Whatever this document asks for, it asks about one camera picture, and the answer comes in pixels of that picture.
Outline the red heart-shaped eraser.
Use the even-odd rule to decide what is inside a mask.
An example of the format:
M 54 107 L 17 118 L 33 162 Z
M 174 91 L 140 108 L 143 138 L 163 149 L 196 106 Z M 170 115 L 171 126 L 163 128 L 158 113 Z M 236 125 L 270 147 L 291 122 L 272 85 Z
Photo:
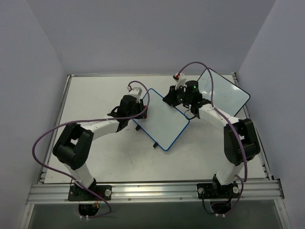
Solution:
M 148 110 L 146 105 L 144 106 L 144 109 L 145 109 L 145 112 L 143 113 L 142 118 L 146 119 L 147 118 L 147 110 Z

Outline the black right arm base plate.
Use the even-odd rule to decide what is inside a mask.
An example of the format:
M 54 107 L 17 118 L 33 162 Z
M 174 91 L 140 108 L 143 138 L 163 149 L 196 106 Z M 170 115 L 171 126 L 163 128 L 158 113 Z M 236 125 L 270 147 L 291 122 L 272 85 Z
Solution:
M 237 198 L 240 194 L 235 182 L 224 186 L 214 183 L 198 183 L 196 187 L 199 199 L 229 199 Z

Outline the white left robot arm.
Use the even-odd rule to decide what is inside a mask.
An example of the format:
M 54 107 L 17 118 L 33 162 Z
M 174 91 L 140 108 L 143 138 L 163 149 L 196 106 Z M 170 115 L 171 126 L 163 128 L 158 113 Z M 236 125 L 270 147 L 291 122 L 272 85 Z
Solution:
M 137 114 L 140 114 L 137 119 L 145 119 L 147 114 L 145 108 L 143 99 L 125 95 L 120 105 L 104 117 L 104 121 L 73 123 L 65 126 L 52 153 L 79 183 L 79 195 L 85 200 L 91 200 L 96 195 L 94 186 L 96 180 L 86 165 L 92 142 L 104 135 L 123 130 L 129 120 Z

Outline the blue-framed whiteboard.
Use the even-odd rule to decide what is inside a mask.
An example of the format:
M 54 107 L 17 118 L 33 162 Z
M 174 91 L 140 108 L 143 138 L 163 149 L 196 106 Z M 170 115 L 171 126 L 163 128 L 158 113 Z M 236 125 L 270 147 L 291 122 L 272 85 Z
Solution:
M 133 121 L 152 139 L 157 142 L 163 151 L 168 151 L 190 121 L 175 107 L 171 107 L 163 101 L 163 97 L 153 88 L 143 96 L 143 102 L 150 98 L 147 118 L 134 119 Z

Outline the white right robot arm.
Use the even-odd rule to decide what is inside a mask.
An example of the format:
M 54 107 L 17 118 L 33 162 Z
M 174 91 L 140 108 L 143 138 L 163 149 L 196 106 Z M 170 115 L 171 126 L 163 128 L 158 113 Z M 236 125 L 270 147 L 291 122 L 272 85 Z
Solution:
M 224 196 L 244 170 L 243 182 L 248 178 L 248 161 L 260 153 L 258 138 L 251 119 L 239 119 L 217 108 L 214 103 L 214 91 L 211 98 L 206 99 L 199 90 L 199 83 L 191 80 L 177 83 L 169 88 L 163 101 L 169 106 L 183 105 L 189 107 L 194 117 L 212 124 L 224 135 L 225 162 L 214 175 L 212 192 L 217 197 Z

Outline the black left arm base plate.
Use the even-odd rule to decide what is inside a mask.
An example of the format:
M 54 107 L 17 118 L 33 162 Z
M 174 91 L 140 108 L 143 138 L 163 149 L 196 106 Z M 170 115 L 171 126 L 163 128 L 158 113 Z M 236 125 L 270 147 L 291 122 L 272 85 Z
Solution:
M 105 199 L 106 201 L 111 200 L 112 195 L 112 186 L 111 185 L 100 185 L 97 184 L 93 186 L 92 192 Z M 97 198 L 91 192 L 79 187 L 76 184 L 73 184 L 70 187 L 68 193 L 68 201 L 96 201 Z

